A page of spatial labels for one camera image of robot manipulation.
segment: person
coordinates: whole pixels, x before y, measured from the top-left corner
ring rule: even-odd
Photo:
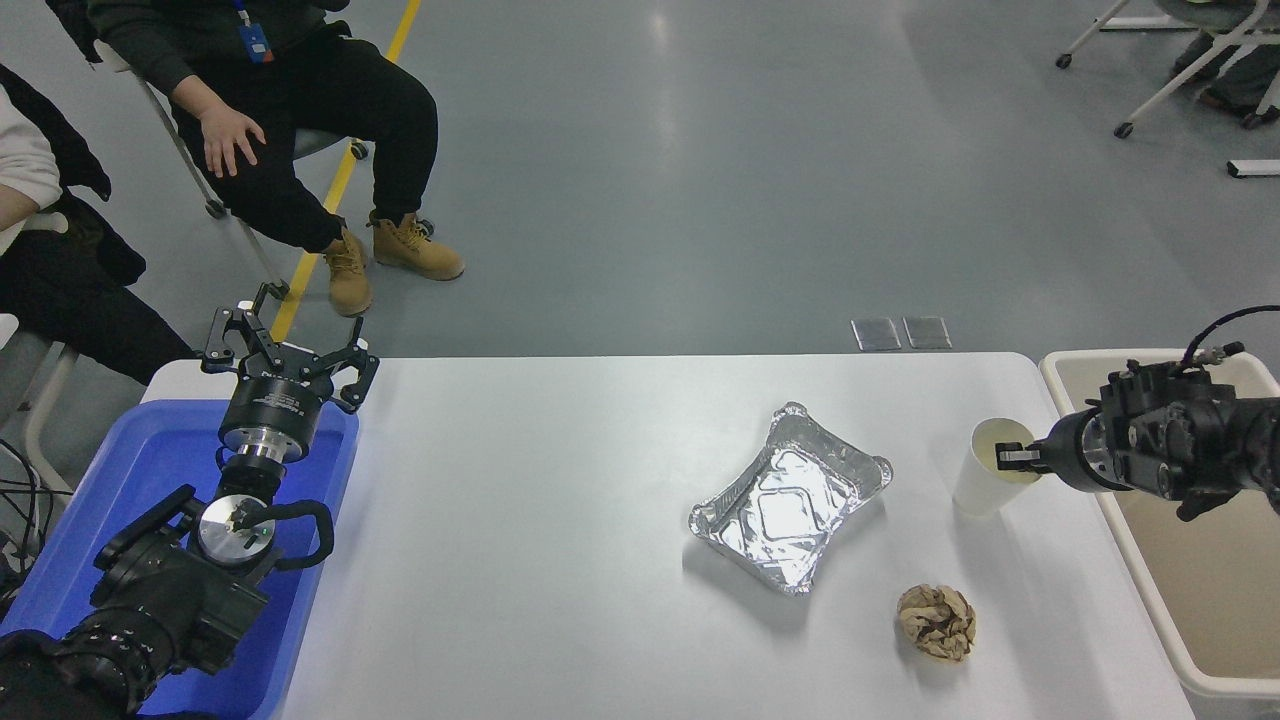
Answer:
[[[170,100],[192,158],[232,213],[268,237],[324,255],[342,315],[372,302],[366,255],[346,222],[293,173],[300,127],[371,140],[374,259],[438,281],[456,251],[417,217],[435,164],[435,100],[326,10],[349,0],[90,0],[88,19]]]
[[[1253,8],[1253,0],[1187,0],[1194,5],[1234,5],[1240,9],[1240,18]],[[1170,77],[1176,76],[1190,67],[1213,45],[1213,36],[1207,32],[1198,32],[1187,50],[1174,60]],[[1244,118],[1251,113],[1257,113],[1262,97],[1276,73],[1280,73],[1280,45],[1257,45],[1253,50],[1243,55],[1231,67],[1224,67],[1240,51],[1240,46],[1228,47],[1203,68],[1196,72],[1197,81],[1208,81],[1210,85],[1201,91],[1197,100],[1236,118]],[[1263,123],[1274,123],[1280,119],[1280,109],[1275,105],[1266,108],[1260,115]]]
[[[147,384],[166,363],[196,355],[127,290],[146,261],[70,186],[102,200],[111,188],[52,102],[0,65],[0,313]],[[56,211],[65,224],[24,229],[40,210]],[[40,218],[58,224],[54,215]]]

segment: hand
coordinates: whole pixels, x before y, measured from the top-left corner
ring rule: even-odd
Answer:
[[[214,177],[227,174],[236,177],[236,149],[239,147],[250,165],[257,164],[257,155],[250,145],[250,133],[266,145],[266,133],[253,122],[253,118],[237,111],[230,105],[220,102],[201,113],[200,132],[205,136],[205,167]]]

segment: gray pants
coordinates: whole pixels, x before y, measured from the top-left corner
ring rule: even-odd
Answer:
[[[1192,41],[1174,63],[1174,68],[1190,65],[1197,58],[1207,53],[1211,45],[1213,45],[1213,36],[1207,32],[1197,35],[1196,40]],[[1238,45],[1229,47],[1225,53],[1213,58],[1210,64],[1204,65],[1198,74],[1213,76],[1220,73],[1222,65],[1234,54],[1239,53],[1239,50],[1240,46]],[[1252,53],[1240,58],[1238,63],[1220,74],[1210,85],[1210,88],[1213,91],[1213,95],[1217,95],[1231,105],[1252,105],[1256,108],[1262,101],[1262,96],[1266,95],[1267,87],[1271,86],[1271,81],[1275,79],[1277,72],[1280,72],[1280,45],[1258,45]]]

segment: boot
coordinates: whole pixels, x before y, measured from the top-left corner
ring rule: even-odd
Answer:
[[[329,265],[329,304],[339,315],[351,318],[369,310],[374,302],[374,291],[365,277],[369,260],[360,238],[342,228],[339,240],[339,250],[324,254],[324,261]]]
[[[374,228],[374,260],[383,265],[408,268],[433,281],[452,281],[466,269],[453,249],[426,234],[413,213],[401,218],[399,224],[370,215],[369,227]]]

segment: blue plastic bin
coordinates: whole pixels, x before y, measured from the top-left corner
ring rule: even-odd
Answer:
[[[99,550],[143,511],[189,483],[205,502],[218,487],[218,425],[227,401],[165,400],[125,413],[111,427],[76,497],[49,538],[0,633],[28,628],[63,637],[93,609],[88,596],[102,577],[93,568]],[[358,421],[326,405],[311,454],[287,465],[276,502],[320,500],[338,518],[355,459]],[[285,556],[310,553],[317,544],[310,519],[276,527]],[[260,585],[270,597],[218,675],[188,670],[160,680],[142,706],[143,715],[184,710],[212,712],[221,720],[268,720],[284,697],[302,644],[324,564],[302,571],[271,573]]]

